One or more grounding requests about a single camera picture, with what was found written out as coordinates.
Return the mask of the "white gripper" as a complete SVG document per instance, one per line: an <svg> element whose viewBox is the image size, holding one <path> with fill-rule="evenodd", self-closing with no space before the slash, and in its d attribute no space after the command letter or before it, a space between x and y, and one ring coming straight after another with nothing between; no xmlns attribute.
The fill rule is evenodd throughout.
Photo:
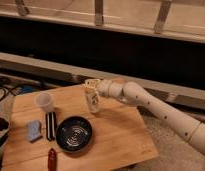
<svg viewBox="0 0 205 171"><path fill-rule="evenodd" d="M108 96L109 81L100 79L87 79L85 81L85 90L89 93L99 94L102 97Z"/></svg>

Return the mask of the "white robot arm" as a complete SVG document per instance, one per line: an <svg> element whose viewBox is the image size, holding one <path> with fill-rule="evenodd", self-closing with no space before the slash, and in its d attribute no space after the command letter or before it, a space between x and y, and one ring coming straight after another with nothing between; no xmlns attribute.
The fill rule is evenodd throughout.
<svg viewBox="0 0 205 171"><path fill-rule="evenodd" d="M89 108L94 107L94 113L99 111L98 96L113 98L131 106L143 106L166 123L190 146L205 156L205 123L161 101L148 93L138 83L87 79L84 87L87 93L86 97L92 96L96 99L95 104L92 103L92 100L87 100ZM205 159L202 171L205 171Z"/></svg>

